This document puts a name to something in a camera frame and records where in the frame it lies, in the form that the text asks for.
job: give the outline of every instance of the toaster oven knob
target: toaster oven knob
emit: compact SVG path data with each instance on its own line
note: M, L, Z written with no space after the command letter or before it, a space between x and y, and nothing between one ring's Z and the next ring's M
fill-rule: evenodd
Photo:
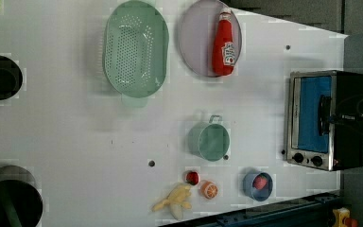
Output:
M297 163L302 163L303 160L304 160L304 156L300 153L296 153L294 156L293 156L293 159L294 161L296 161Z
M314 158L311 159L311 162L314 164L314 166L322 166L322 158L320 158L319 156L315 156Z

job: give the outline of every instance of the pot handle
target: pot handle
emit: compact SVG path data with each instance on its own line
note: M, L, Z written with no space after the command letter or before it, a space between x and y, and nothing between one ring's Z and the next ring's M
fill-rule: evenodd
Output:
M214 118L217 117L217 124L220 124L220 122L222 122L222 117L220 115L212 115L211 118L209 119L209 123L212 124L214 122Z

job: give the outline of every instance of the toaster oven door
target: toaster oven door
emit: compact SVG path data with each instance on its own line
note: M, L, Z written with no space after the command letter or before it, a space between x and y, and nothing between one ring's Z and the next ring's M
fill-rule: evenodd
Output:
M295 78L291 141L293 148L328 152L331 90L331 77Z

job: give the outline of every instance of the blue cup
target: blue cup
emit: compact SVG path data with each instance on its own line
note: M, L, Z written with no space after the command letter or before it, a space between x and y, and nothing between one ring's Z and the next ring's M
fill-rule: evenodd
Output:
M256 189L252 184L257 176L263 175L267 178L267 184L261 190ZM269 174L265 172L250 172L243 180L243 191L248 197L256 201L265 201L269 198L273 189L273 181Z

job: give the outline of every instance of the plate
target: plate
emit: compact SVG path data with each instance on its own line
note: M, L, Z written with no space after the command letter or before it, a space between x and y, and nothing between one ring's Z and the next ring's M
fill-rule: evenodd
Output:
M185 63L195 73L217 77L212 70L212 51L219 22L219 13L227 7L218 0L200 0L183 15L179 24L179 48ZM241 51L241 29L232 12L233 43L236 62Z

